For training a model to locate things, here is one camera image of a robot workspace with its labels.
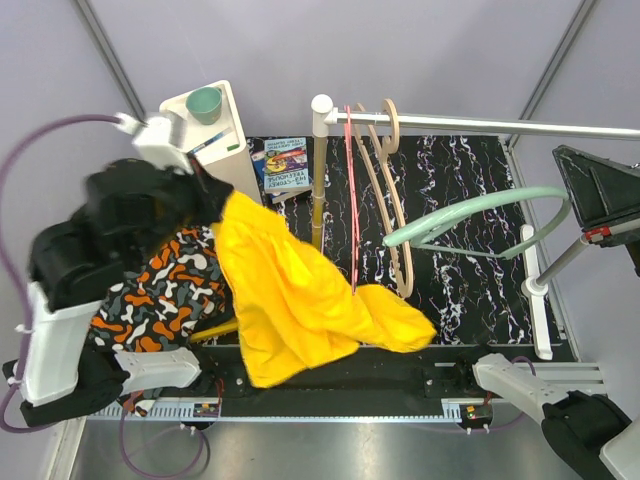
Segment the pink wire hanger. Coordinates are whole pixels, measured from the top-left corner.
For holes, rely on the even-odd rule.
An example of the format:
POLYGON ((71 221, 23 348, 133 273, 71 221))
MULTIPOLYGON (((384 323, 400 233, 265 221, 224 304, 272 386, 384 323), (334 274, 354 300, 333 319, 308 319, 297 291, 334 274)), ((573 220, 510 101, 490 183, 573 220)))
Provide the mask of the pink wire hanger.
POLYGON ((346 123, 344 124, 344 141, 346 152, 346 165, 348 174, 350 207, 351 207, 351 290, 352 294, 356 293, 358 283, 358 243, 359 243, 359 222, 358 222, 358 208, 357 208, 357 196, 356 196, 356 182, 354 172, 354 158, 352 149, 352 124, 351 124, 351 109, 349 105, 345 106, 346 123))

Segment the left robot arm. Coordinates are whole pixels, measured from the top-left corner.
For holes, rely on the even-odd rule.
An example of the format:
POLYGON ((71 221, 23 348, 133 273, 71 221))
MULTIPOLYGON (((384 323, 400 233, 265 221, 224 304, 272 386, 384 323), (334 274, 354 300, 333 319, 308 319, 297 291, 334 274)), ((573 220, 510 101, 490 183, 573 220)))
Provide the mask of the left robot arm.
POLYGON ((142 413, 167 389, 224 388, 224 371, 191 338, 232 313, 209 239, 232 185, 127 158, 85 188, 85 203, 32 243, 26 346, 2 368, 27 432, 116 402, 142 413))

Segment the orange camouflage shorts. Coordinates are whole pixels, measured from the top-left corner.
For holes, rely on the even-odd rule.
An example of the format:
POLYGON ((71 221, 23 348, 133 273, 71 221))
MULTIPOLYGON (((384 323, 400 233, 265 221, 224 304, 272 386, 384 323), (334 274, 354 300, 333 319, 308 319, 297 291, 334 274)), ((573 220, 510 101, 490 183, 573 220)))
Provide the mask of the orange camouflage shorts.
POLYGON ((231 317, 231 292, 213 232, 186 227, 148 263, 110 287, 91 320, 87 343, 114 351, 170 351, 231 317))

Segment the wooden hanger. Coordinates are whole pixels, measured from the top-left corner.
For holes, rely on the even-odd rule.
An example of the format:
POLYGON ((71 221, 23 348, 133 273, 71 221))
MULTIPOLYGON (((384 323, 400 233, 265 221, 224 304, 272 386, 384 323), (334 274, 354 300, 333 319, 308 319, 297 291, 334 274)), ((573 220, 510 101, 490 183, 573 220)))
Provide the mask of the wooden hanger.
MULTIPOLYGON (((397 222, 397 226, 404 227, 406 223, 404 208, 397 192, 395 181, 391 174, 389 162, 390 155, 395 154, 399 148, 399 115, 397 113, 395 103, 389 98, 383 100, 382 110, 384 113, 389 115, 391 135, 379 139, 373 125, 368 125, 367 128, 369 130, 370 140, 374 146, 374 153, 379 165, 379 170, 382 173, 384 179, 385 189, 382 189, 380 186, 374 170, 373 162, 365 146, 365 142, 363 140, 359 127, 356 127, 355 138, 358 151, 363 160, 367 175, 369 177, 370 185, 374 192, 378 211, 383 224, 384 233, 386 235, 389 235, 394 232, 394 227, 391 224, 391 219, 385 202, 386 193, 389 194, 391 206, 394 211, 394 219, 397 222)), ((390 247, 389 251, 391 256, 391 266, 393 267, 393 272, 396 280, 397 293, 401 298, 407 299, 411 296, 414 289, 414 268, 410 244, 408 241, 405 241, 399 246, 390 247)))

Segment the yellow shorts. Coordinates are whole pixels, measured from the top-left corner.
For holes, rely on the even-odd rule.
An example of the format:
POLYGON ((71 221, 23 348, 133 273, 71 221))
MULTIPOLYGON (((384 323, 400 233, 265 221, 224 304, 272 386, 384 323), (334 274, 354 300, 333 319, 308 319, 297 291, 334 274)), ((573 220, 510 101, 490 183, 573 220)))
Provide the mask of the yellow shorts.
POLYGON ((282 216, 240 192, 228 197, 212 230, 241 356, 257 388, 280 385, 363 344, 406 354, 436 335, 425 314, 384 286, 352 287, 282 216))

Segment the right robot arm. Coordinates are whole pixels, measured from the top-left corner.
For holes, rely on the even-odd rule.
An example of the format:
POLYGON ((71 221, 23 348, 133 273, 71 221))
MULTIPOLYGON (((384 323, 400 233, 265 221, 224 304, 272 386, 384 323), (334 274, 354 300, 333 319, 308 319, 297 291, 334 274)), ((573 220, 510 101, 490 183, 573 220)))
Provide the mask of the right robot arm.
MULTIPOLYGON (((582 235, 542 277, 555 276, 589 245, 623 245, 637 263, 638 167, 566 145, 553 156, 582 235)), ((495 394, 534 420, 555 454, 581 478, 638 478, 639 422, 608 397, 553 386, 488 346, 459 357, 453 375, 463 395, 495 394)))

